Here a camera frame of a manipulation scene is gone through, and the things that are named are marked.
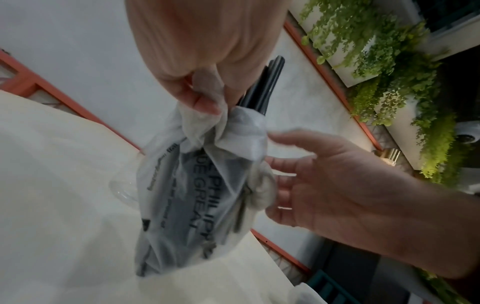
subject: translucent plastic bag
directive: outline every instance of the translucent plastic bag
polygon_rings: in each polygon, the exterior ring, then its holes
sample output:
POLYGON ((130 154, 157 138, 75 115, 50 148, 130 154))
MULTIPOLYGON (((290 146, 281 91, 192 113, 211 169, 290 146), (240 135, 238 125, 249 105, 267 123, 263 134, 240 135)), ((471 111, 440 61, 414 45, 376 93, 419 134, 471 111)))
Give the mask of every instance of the translucent plastic bag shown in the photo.
POLYGON ((196 72, 193 88, 217 101, 222 114, 179 105, 143 149, 136 174, 143 223, 135 257, 139 276, 224 255, 275 200, 275 179, 263 162, 265 117, 241 107, 228 113, 214 69, 196 72))

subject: dark sleeve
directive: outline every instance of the dark sleeve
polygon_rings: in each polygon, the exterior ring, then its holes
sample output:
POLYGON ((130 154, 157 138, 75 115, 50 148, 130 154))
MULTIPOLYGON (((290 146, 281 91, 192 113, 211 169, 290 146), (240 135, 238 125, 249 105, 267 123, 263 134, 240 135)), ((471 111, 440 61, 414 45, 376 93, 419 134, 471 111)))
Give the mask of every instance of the dark sleeve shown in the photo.
POLYGON ((472 304, 480 304, 480 265, 464 278, 446 281, 472 304))

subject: white tabletop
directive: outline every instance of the white tabletop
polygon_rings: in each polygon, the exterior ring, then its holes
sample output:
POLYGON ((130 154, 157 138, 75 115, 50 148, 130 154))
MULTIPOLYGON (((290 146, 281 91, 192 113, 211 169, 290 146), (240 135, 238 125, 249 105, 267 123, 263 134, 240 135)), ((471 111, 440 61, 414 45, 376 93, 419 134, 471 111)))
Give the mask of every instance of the white tabletop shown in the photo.
POLYGON ((253 235, 227 257, 134 275, 138 211, 108 182, 137 150, 106 127, 0 91, 0 303, 282 303, 253 235))

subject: wrist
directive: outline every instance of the wrist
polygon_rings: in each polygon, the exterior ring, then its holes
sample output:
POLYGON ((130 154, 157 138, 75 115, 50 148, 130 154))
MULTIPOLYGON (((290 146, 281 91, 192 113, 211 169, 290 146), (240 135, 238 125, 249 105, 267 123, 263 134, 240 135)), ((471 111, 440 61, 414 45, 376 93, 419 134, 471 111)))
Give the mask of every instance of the wrist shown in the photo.
POLYGON ((480 263, 480 200, 420 181, 409 196, 404 250, 394 257, 448 278, 472 272, 480 263))

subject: table surface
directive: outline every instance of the table surface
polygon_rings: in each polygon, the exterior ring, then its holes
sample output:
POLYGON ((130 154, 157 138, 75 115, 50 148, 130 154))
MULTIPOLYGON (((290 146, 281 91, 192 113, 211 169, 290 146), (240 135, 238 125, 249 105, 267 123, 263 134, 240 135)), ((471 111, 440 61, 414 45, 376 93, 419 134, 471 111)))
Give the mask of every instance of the table surface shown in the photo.
POLYGON ((137 210, 112 176, 137 150, 106 127, 0 91, 0 302, 284 303, 292 284, 248 234, 225 258, 138 278, 137 210))

